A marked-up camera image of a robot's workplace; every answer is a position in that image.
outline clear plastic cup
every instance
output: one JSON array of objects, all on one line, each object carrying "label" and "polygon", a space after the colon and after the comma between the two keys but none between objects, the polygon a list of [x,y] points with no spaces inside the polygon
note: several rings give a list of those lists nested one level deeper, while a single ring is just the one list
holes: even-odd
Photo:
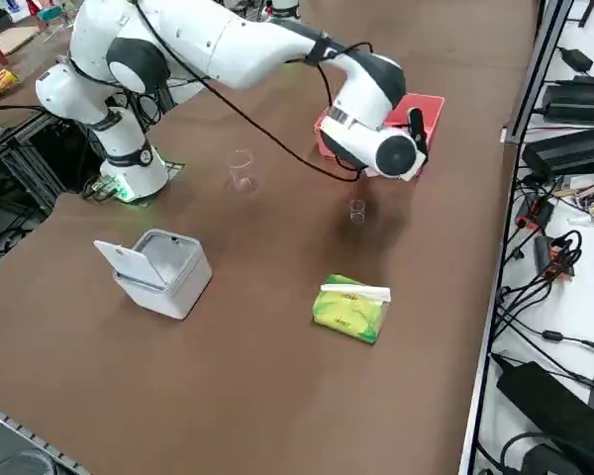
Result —
[{"label": "clear plastic cup", "polygon": [[229,172],[236,190],[251,193],[257,189],[253,176],[253,154],[249,150],[236,150],[227,157]]},{"label": "clear plastic cup", "polygon": [[352,200],[349,202],[349,218],[357,224],[365,223],[365,202],[361,200]]}]

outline table surface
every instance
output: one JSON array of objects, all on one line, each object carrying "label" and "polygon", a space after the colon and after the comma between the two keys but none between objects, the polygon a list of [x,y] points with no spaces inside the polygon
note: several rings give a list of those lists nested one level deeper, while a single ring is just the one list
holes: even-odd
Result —
[{"label": "table surface", "polygon": [[[510,182],[498,137],[535,6],[304,3],[310,23],[399,61],[410,91],[446,98],[431,160],[412,183],[335,182],[203,93],[149,133],[187,163],[153,206],[61,196],[0,262],[0,409],[93,473],[457,470]],[[227,94],[321,162],[312,69]],[[253,195],[227,185],[235,148],[255,155]],[[354,198],[367,203],[362,227],[348,219]],[[134,305],[92,245],[150,228],[200,239],[213,266],[182,323]],[[375,346],[312,323],[333,272],[391,287]]]}]

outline red plastic container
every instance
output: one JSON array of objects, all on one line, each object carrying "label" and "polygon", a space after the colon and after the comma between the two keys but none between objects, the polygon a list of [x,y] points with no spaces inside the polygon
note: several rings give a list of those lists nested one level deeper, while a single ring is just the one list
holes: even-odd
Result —
[{"label": "red plastic container", "polygon": [[[443,111],[443,105],[445,104],[444,97],[438,96],[425,96],[422,94],[407,94],[403,97],[398,104],[398,107],[394,109],[387,119],[385,120],[385,126],[394,127],[402,126],[407,124],[407,112],[410,109],[419,108],[423,111],[423,120],[425,121],[425,132],[427,133],[427,146],[431,146],[432,136],[436,125],[438,124],[438,118],[440,113]],[[321,139],[320,126],[321,122],[326,117],[328,108],[323,112],[317,123],[315,124],[315,134],[317,135],[317,146],[319,147],[319,153],[326,158],[334,158],[335,155],[328,150]]]}]

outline connector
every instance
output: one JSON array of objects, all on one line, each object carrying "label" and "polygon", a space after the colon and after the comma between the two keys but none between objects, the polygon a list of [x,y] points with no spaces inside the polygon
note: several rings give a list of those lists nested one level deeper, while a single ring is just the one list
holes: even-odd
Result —
[{"label": "connector", "polygon": [[548,341],[554,341],[555,343],[559,343],[563,341],[563,334],[559,332],[553,332],[552,330],[545,330],[542,332],[543,339]]},{"label": "connector", "polygon": [[589,346],[590,348],[594,349],[594,341],[590,341],[589,339],[582,339],[580,340],[581,344],[585,346]]},{"label": "connector", "polygon": [[558,50],[561,52],[561,59],[563,59],[563,62],[576,72],[587,72],[594,64],[594,61],[579,49],[558,47]]}]

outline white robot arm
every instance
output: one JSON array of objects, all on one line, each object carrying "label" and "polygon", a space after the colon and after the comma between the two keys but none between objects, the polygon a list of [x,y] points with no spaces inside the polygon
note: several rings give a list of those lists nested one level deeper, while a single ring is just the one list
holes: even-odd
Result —
[{"label": "white robot arm", "polygon": [[273,18],[254,23],[212,0],[86,0],[74,25],[72,62],[38,80],[40,101],[90,128],[108,154],[102,173],[115,176],[126,188],[121,199],[132,201],[162,188],[167,173],[134,114],[105,104],[118,92],[115,84],[153,94],[166,112],[207,80],[245,89],[286,61],[325,62],[347,74],[321,124],[326,146],[356,168],[411,179],[426,155],[407,132],[383,127],[405,94],[402,69],[293,21],[297,0],[275,3],[282,8]]}]

